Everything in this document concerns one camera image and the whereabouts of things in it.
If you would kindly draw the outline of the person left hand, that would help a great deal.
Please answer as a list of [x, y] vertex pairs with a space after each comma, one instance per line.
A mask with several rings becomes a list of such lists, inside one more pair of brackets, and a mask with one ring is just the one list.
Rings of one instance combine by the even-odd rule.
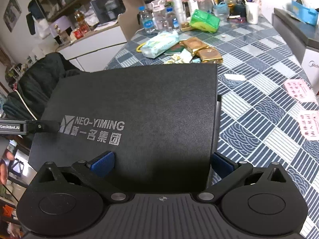
[[1, 175], [1, 184], [6, 185], [8, 180], [8, 165], [6, 161], [14, 161], [14, 155], [6, 149], [1, 157], [1, 165], [0, 165], [0, 175]]

